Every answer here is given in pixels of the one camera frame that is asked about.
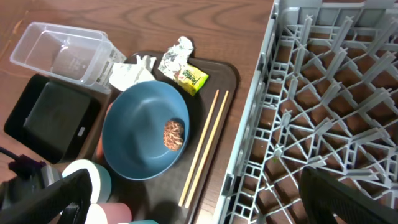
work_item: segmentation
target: table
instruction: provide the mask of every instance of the table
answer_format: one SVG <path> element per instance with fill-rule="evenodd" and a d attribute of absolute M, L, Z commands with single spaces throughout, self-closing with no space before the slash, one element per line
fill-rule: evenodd
<path fill-rule="evenodd" d="M 197 211 L 197 223 L 210 223 L 220 194 L 273 0 L 13 0 L 0 1 L 0 125 L 4 123 L 33 71 L 9 62 L 17 41 L 32 21 L 105 31 L 124 54 L 163 52 L 181 35 L 194 41 L 196 58 L 227 62 L 239 72 L 239 85 L 212 162 Z M 98 95 L 103 109 L 84 155 L 98 142 L 109 97 Z M 0 146 L 35 160 L 42 158 L 0 131 Z M 10 160 L 0 155 L 1 181 L 14 177 Z"/>

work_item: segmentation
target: food scrap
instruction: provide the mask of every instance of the food scrap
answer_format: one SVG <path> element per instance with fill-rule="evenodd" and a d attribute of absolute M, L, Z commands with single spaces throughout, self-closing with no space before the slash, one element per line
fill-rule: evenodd
<path fill-rule="evenodd" d="M 184 128 L 180 123 L 176 121 L 166 122 L 163 133 L 164 145 L 171 151 L 177 151 L 181 149 L 182 144 L 184 143 L 182 139 L 183 132 Z"/>

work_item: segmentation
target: brown tray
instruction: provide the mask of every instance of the brown tray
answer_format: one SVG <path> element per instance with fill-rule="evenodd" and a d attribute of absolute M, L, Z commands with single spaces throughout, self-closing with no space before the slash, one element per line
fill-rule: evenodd
<path fill-rule="evenodd" d="M 157 221 L 159 224 L 191 223 L 194 219 L 194 214 L 200 199 L 201 190 L 205 184 L 205 179 L 208 174 L 213 155 L 216 151 L 218 138 L 221 134 L 221 130 L 223 129 L 224 121 L 227 117 L 229 106 L 231 105 L 234 96 L 238 73 L 235 68 L 226 63 L 189 58 L 189 64 L 194 65 L 200 70 L 209 74 L 209 78 L 207 79 L 203 88 L 194 97 L 192 97 L 171 79 L 165 77 L 163 73 L 157 69 L 162 59 L 163 53 L 138 52 L 130 56 L 126 60 L 126 63 L 135 63 L 136 55 L 150 55 L 152 57 L 157 57 L 152 74 L 157 80 L 174 86 L 183 96 L 190 114 L 190 136 L 188 139 L 188 145 L 185 148 L 181 158 L 168 171 L 150 180 L 127 180 L 117 175 L 113 170 L 110 169 L 109 166 L 104 164 L 107 168 L 109 168 L 108 170 L 112 178 L 113 189 L 109 201 L 123 202 L 127 204 L 130 207 L 133 214 L 133 219 L 135 220 L 151 219 Z M 202 152 L 211 133 L 211 128 L 215 122 L 215 118 L 220 109 L 224 95 L 226 91 L 229 90 L 225 109 L 221 116 L 220 124 L 216 131 L 213 145 L 210 148 L 208 159 L 198 183 L 197 191 L 194 194 L 191 206 L 190 208 L 179 207 L 178 201 L 180 200 L 182 189 L 193 160 L 193 155 L 197 148 L 201 132 L 205 125 L 207 114 L 210 110 L 210 106 L 217 89 L 220 90 L 220 93 L 214 113 L 212 115 L 209 129 L 207 131 L 205 142 L 203 143 Z"/>

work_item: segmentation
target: pink cup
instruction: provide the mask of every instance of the pink cup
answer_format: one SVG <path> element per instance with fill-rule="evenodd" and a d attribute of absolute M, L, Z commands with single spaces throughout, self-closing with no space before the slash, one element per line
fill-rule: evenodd
<path fill-rule="evenodd" d="M 132 220 L 130 208 L 124 203 L 91 204 L 85 224 L 118 224 Z"/>

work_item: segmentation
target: crumpled wrapper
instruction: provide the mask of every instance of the crumpled wrapper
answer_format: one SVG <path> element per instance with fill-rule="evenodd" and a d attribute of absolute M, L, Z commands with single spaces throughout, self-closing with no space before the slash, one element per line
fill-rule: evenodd
<path fill-rule="evenodd" d="M 112 67 L 112 75 L 109 78 L 110 84 L 120 91 L 126 91 L 133 85 L 146 81 L 155 80 L 151 71 L 156 58 L 148 55 L 141 58 L 137 55 L 136 64 L 115 63 Z"/>
<path fill-rule="evenodd" d="M 166 53 L 163 54 L 162 61 L 158 69 L 163 74 L 175 82 L 177 81 L 178 72 L 184 67 L 189 55 L 193 51 L 193 44 L 191 40 L 182 36 L 178 39 L 178 44 L 170 47 Z"/>

